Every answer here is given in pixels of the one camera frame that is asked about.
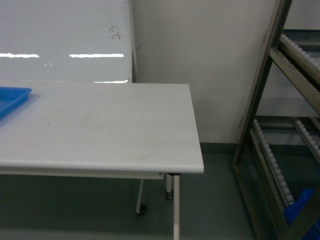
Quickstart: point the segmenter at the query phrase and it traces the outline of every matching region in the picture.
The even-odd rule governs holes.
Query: metal rack
[[[276,235],[281,240],[299,240],[320,217],[320,186],[318,186],[305,204],[297,218],[287,225],[284,217],[285,207],[294,199],[282,176],[278,163],[264,137],[261,126],[256,118],[257,109],[263,94],[266,81],[273,63],[285,74],[295,88],[320,115],[320,68],[287,36],[282,35],[283,28],[290,10],[292,0],[277,0],[262,45],[262,56],[251,86],[249,99],[241,123],[241,136],[233,159],[234,170],[242,199],[247,208],[253,231],[258,239],[264,239],[259,216],[250,201],[250,191],[242,173],[241,161],[245,147],[250,154],[256,171],[260,188],[266,200]],[[319,48],[320,40],[302,41],[300,44],[310,48]],[[317,119],[311,119],[319,127]],[[313,150],[315,157],[320,156],[319,147],[309,136],[303,122],[294,119],[293,126],[304,138],[306,145]]]

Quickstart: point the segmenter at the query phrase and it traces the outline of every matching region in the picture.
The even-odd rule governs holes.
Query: blue bin
[[[0,87],[0,119],[25,102],[31,91],[25,87]]]
[[[299,198],[290,206],[284,209],[284,216],[288,226],[298,216],[301,209],[305,206],[311,195],[315,192],[314,189],[304,189]],[[320,218],[312,225],[309,231],[301,238],[301,240],[320,240]]]

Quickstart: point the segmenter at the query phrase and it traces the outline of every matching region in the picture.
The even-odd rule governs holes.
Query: metal table leg
[[[135,213],[138,216],[141,216],[141,215],[145,214],[145,212],[147,210],[147,207],[145,205],[141,205],[142,193],[143,193],[143,190],[144,190],[144,183],[145,183],[145,180],[141,179],[140,187],[139,187],[138,200],[136,202],[136,207],[135,207]]]
[[[173,176],[167,174],[166,175],[166,190],[165,190],[165,198],[166,199],[172,199],[174,197],[173,192],[172,192],[172,181],[173,181]]]
[[[180,239],[180,175],[173,176],[173,239]]]

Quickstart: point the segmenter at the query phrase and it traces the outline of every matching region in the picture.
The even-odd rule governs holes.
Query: green floor
[[[180,179],[182,240],[251,240],[231,155],[204,154],[204,174]],[[0,240],[171,240],[173,202],[162,180],[0,175]]]

